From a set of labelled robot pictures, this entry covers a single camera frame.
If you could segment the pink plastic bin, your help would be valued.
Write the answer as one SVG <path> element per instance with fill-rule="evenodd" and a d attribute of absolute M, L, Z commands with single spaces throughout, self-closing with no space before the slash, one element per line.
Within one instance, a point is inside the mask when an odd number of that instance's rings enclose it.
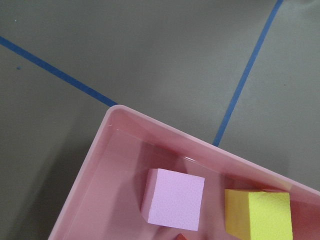
<path fill-rule="evenodd" d="M 51 240 L 231 240 L 225 190 L 287 192 L 295 240 L 320 237 L 320 193 L 123 105 L 108 109 Z"/>

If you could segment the orange foam block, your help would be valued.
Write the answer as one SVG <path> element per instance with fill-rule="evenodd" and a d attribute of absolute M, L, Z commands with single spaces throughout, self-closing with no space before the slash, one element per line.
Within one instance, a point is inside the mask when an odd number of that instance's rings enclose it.
<path fill-rule="evenodd" d="M 188 238 L 183 235 L 182 233 L 179 233 L 176 237 L 175 240 L 188 240 Z"/>

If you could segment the pink foam block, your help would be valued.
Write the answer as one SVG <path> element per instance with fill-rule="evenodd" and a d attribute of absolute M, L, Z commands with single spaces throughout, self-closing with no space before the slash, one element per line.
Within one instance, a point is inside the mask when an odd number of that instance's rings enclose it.
<path fill-rule="evenodd" d="M 148 170 L 140 212 L 153 225 L 197 231 L 205 178 L 177 171 Z"/>

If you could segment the yellow foam block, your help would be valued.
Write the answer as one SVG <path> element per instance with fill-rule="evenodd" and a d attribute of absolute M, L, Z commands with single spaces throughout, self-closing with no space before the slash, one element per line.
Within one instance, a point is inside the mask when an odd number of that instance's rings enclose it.
<path fill-rule="evenodd" d="M 290 194 L 225 189 L 225 231 L 240 240 L 292 240 Z"/>

